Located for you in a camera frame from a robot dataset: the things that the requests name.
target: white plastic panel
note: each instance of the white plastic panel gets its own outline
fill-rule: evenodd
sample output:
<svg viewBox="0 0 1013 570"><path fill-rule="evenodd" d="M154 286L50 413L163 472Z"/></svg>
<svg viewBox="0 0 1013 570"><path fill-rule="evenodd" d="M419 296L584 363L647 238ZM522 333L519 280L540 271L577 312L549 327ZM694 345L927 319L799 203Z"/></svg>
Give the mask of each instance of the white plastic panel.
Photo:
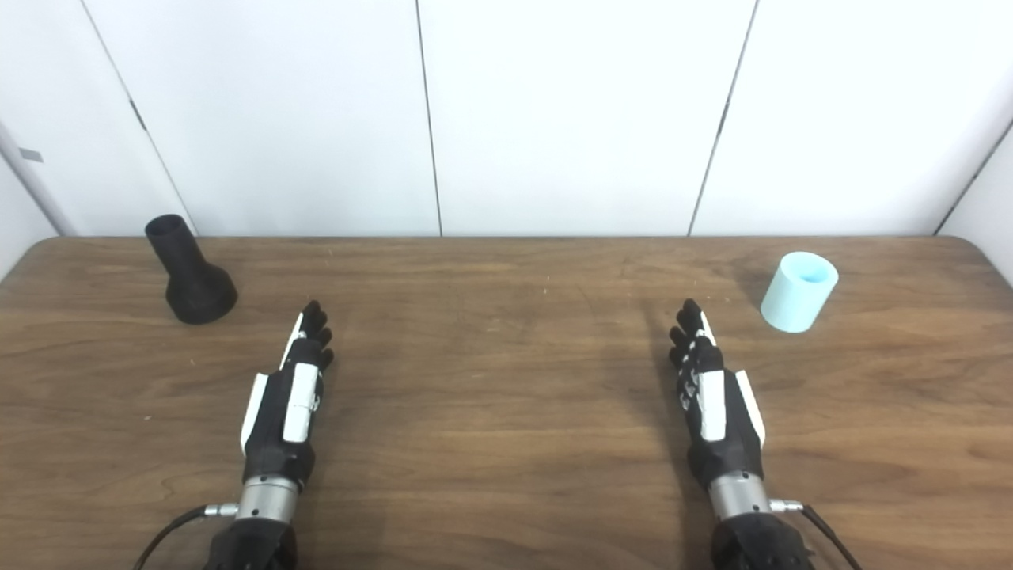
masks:
<svg viewBox="0 0 1013 570"><path fill-rule="evenodd" d="M1013 282L1013 134L1007 133L940 233L981 247Z"/></svg>
<svg viewBox="0 0 1013 570"><path fill-rule="evenodd" d="M155 216L185 214L77 1L0 0L0 123L68 234L140 235Z"/></svg>
<svg viewBox="0 0 1013 570"><path fill-rule="evenodd" d="M931 233L1013 117L1013 3L761 2L694 235Z"/></svg>
<svg viewBox="0 0 1013 570"><path fill-rule="evenodd" d="M444 232L683 234L752 0L419 0Z"/></svg>
<svg viewBox="0 0 1013 570"><path fill-rule="evenodd" d="M0 278L28 247L54 235L53 226L0 157Z"/></svg>
<svg viewBox="0 0 1013 570"><path fill-rule="evenodd" d="M86 0L203 234L439 232L411 0Z"/></svg>

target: white wall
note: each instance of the white wall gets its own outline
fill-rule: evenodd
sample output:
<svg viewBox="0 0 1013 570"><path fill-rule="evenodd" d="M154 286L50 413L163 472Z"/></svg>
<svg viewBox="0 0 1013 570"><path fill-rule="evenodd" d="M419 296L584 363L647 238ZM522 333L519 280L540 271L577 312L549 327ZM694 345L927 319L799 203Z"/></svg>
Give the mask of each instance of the white wall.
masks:
<svg viewBox="0 0 1013 570"><path fill-rule="evenodd" d="M439 233L412 0L86 4L202 233Z"/></svg>
<svg viewBox="0 0 1013 570"><path fill-rule="evenodd" d="M0 148L70 234L185 201L206 234L435 235L437 182L450 235L682 234L753 6L0 0ZM1010 21L761 2L693 233L932 232L1013 118Z"/></svg>
<svg viewBox="0 0 1013 570"><path fill-rule="evenodd" d="M1013 2L762 1L693 233L931 233L1013 118Z"/></svg>
<svg viewBox="0 0 1013 570"><path fill-rule="evenodd" d="M40 239L56 235L43 212L0 157L0 278Z"/></svg>
<svg viewBox="0 0 1013 570"><path fill-rule="evenodd" d="M685 234L753 0L420 0L449 235Z"/></svg>
<svg viewBox="0 0 1013 570"><path fill-rule="evenodd" d="M65 233L140 234L183 213L77 1L0 0L0 139Z"/></svg>
<svg viewBox="0 0 1013 570"><path fill-rule="evenodd" d="M1007 133L940 233L982 248L1013 282L1013 134Z"/></svg>

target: black cable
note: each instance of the black cable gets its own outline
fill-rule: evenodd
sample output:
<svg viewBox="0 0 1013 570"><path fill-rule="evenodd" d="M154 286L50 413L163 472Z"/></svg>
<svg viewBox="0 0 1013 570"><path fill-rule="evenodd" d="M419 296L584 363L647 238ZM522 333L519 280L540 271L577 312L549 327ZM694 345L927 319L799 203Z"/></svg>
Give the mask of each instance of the black cable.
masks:
<svg viewBox="0 0 1013 570"><path fill-rule="evenodd" d="M208 508L208 505L201 505L194 509L190 509L172 519L172 522L168 523L165 528L159 531L159 533L155 535L155 538L151 540L151 543L148 544L148 548L144 549L144 552L141 553L141 557L134 563L134 570L141 570L141 568L144 567L144 563L148 561L148 557L151 556L151 553L155 552L158 544L161 543L163 539L168 537L169 533L179 528L190 520L197 520L198 518L204 518L207 516L205 514L206 508Z"/></svg>
<svg viewBox="0 0 1013 570"><path fill-rule="evenodd" d="M851 556L851 552L848 551L848 547L844 546L844 543L841 542L841 539L837 538L837 534L834 533L834 530L830 527L830 524L827 524L827 521L824 520L823 517L821 517L819 514L816 514L815 509L813 509L810 505L804 505L802 507L801 512L802 516L808 518L809 522L811 522L816 528L820 530L820 532L826 535L827 538L830 539L830 542L834 543L834 546L837 547L837 550L841 551L841 554L844 556L844 559L848 561L848 564L850 564L852 568L854 568L855 570L862 570L862 566L858 564L858 561L855 560L855 557Z"/></svg>

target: cable connector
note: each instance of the cable connector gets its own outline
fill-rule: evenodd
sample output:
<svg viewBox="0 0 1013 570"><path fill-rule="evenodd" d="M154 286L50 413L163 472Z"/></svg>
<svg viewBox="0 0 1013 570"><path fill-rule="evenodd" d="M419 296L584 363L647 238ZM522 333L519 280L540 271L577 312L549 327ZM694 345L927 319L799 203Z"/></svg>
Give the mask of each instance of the cable connector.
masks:
<svg viewBox="0 0 1013 570"><path fill-rule="evenodd" d="M239 512L238 503L222 503L204 507L205 516L235 516Z"/></svg>
<svg viewBox="0 0 1013 570"><path fill-rule="evenodd" d="M800 511L803 508L805 508L805 505L798 501L789 501L787 499L770 500L770 510L773 512Z"/></svg>

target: silver cylindrical wrist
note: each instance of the silver cylindrical wrist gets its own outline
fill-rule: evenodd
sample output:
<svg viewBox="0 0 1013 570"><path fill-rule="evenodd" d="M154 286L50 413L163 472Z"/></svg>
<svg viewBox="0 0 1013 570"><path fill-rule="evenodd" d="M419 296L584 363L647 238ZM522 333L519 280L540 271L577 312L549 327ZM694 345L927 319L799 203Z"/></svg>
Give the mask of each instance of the silver cylindrical wrist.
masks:
<svg viewBox="0 0 1013 570"><path fill-rule="evenodd" d="M710 484L707 493L719 520L751 512L771 512L763 479L751 473L722 475Z"/></svg>
<svg viewBox="0 0 1013 570"><path fill-rule="evenodd" d="M254 477L243 485L236 518L269 518L292 522L299 486L283 477Z"/></svg>

